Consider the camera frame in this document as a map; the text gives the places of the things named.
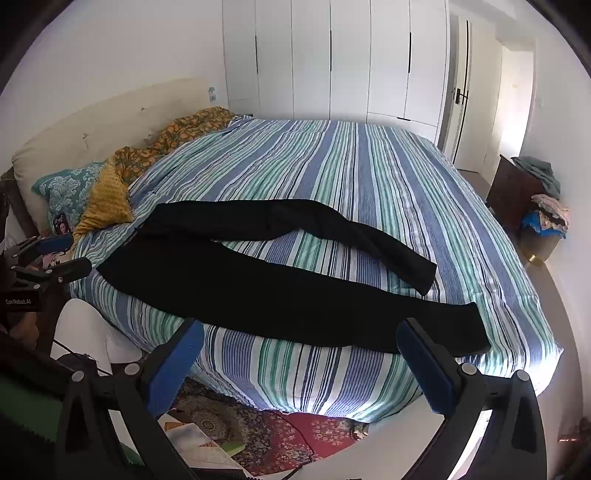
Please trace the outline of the green sleeved left forearm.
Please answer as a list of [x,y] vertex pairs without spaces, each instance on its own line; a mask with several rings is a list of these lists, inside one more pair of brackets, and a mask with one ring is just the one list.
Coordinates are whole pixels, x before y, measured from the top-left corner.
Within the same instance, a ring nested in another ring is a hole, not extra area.
[[68,370],[1,335],[1,477],[56,479]]

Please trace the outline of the person left hand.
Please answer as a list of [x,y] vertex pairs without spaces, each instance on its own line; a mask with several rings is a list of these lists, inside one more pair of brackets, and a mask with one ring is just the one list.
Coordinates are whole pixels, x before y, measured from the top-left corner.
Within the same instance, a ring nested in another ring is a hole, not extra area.
[[25,313],[20,322],[11,328],[9,336],[25,347],[34,350],[39,339],[37,314],[35,312]]

